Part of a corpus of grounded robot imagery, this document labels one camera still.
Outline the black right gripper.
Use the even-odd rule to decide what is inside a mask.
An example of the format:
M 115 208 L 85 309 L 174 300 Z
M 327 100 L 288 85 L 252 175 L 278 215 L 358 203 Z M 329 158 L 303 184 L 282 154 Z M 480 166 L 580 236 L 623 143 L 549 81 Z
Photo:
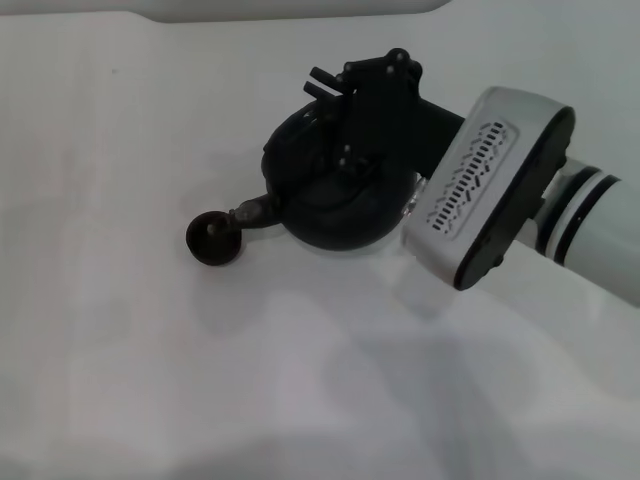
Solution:
M 431 175 L 464 118 L 420 97 L 422 65 L 402 48 L 380 57 L 346 62 L 332 75 L 314 67 L 303 91 L 315 100 L 352 97 L 349 144 L 337 168 L 370 175 L 382 160 Z

